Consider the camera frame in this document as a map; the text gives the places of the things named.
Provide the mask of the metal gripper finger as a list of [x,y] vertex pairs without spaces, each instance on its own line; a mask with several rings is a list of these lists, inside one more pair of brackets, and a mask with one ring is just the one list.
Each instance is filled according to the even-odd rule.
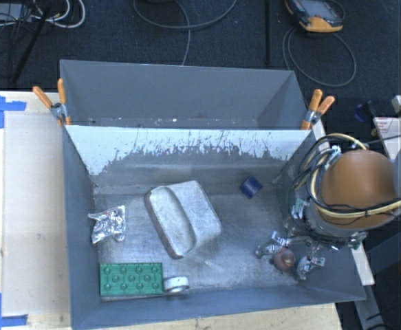
[[325,257],[318,254],[308,255],[301,258],[296,266],[296,275],[300,281],[305,281],[307,277],[317,270],[325,266]]
[[258,245],[254,254],[257,258],[263,256],[274,256],[279,254],[280,251],[288,246],[288,240],[282,237],[277,231],[273,231],[270,239]]

